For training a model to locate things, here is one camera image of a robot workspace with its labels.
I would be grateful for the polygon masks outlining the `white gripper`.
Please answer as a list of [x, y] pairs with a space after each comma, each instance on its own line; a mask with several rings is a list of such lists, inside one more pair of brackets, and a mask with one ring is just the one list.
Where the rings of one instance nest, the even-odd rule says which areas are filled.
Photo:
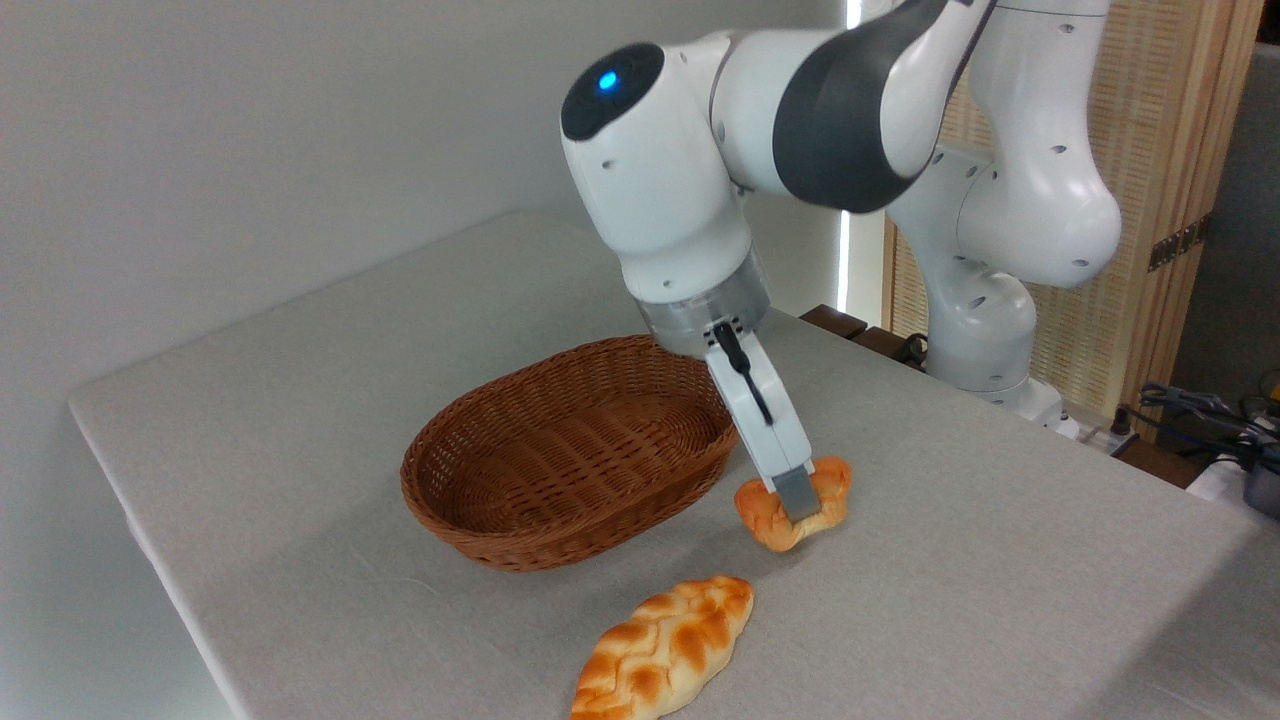
[[817, 515], [812, 446], [778, 372], [750, 331], [714, 328], [705, 363], [750, 459], [792, 524]]

